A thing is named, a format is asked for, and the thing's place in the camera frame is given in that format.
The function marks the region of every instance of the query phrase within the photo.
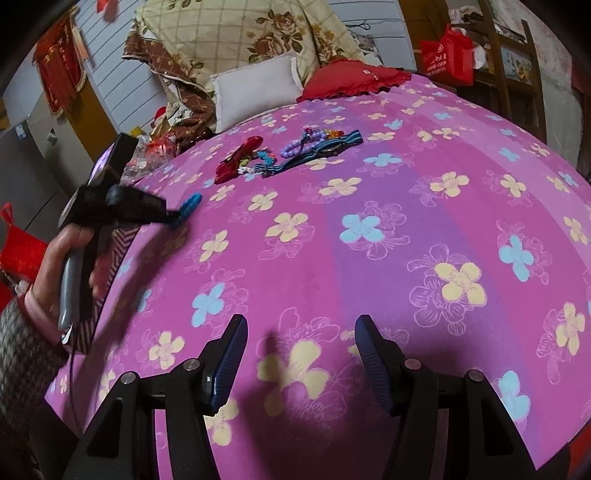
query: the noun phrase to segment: wooden door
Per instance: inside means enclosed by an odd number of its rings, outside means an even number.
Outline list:
[[[72,110],[66,113],[66,116],[93,162],[113,143],[117,136],[115,127],[100,104],[88,79],[78,93]]]

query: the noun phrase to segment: screw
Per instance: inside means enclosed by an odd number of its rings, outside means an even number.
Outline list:
[[[419,370],[421,368],[421,362],[416,358],[407,358],[404,361],[404,366],[409,370]]]
[[[196,370],[199,368],[199,360],[197,360],[196,358],[190,358],[189,360],[185,360],[183,363],[183,368],[187,371],[187,372],[191,372],[193,370]]]
[[[480,370],[470,370],[468,377],[474,382],[482,382],[484,380],[484,374]]]
[[[129,385],[135,381],[136,375],[133,372],[125,372],[121,375],[121,383],[125,385]]]

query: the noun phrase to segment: cable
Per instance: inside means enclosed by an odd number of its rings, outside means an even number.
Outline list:
[[[82,426],[80,424],[80,420],[78,419],[78,414],[76,413],[76,408],[74,406],[74,355],[76,354],[76,328],[72,325],[72,330],[70,332],[70,337],[72,339],[72,354],[70,355],[70,408],[72,410],[72,416],[74,418],[74,424],[78,429],[78,433],[80,433],[80,438],[82,438],[82,434],[84,433]]]

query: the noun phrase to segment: brown floral blanket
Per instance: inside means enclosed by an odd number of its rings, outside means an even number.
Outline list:
[[[202,134],[215,114],[211,75],[288,50],[297,53],[304,84],[334,56],[363,60],[324,0],[147,0],[124,58],[144,61],[160,76],[170,125],[190,121]]]

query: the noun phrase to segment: red bag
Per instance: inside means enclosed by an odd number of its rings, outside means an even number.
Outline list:
[[[472,39],[448,25],[440,41],[421,40],[423,71],[436,82],[455,87],[474,83]]]
[[[2,218],[8,233],[4,249],[0,251],[0,268],[20,280],[33,283],[39,273],[47,244],[14,225],[10,203],[2,209]]]

